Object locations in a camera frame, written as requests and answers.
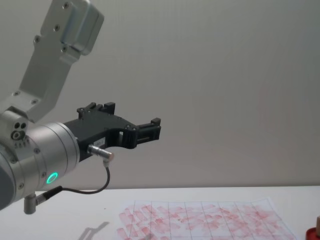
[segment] gray wall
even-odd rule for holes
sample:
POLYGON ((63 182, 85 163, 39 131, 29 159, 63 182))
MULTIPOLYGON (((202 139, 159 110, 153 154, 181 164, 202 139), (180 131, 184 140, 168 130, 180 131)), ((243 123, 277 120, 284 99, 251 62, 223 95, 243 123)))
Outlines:
MULTIPOLYGON (((0 98, 19 85, 50 0, 0 2, 0 98)), ((111 188, 320 184, 319 0, 93 0, 105 22, 69 74, 66 122, 90 102, 161 139, 114 148, 111 188)), ((57 184, 97 188, 98 158, 57 184)))

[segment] table surface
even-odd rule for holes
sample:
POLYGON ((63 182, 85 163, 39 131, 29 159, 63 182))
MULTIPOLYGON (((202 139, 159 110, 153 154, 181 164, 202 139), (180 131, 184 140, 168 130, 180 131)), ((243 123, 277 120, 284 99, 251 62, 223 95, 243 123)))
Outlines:
POLYGON ((114 238, 118 214, 129 200, 252 201, 270 197, 279 215, 301 239, 320 215, 320 186, 212 187, 113 189, 94 195, 62 192, 23 212, 23 200, 0 212, 0 239, 109 240, 114 238))

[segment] green indicator ring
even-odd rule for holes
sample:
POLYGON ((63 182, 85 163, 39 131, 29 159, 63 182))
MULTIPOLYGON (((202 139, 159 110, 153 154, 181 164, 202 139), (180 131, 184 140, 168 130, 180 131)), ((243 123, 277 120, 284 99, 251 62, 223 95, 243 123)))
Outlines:
POLYGON ((51 184, 51 183, 53 183, 57 178, 58 178, 58 173, 57 173, 57 172, 51 173, 51 175, 50 175, 50 176, 48 177, 48 179, 46 180, 46 184, 51 184))

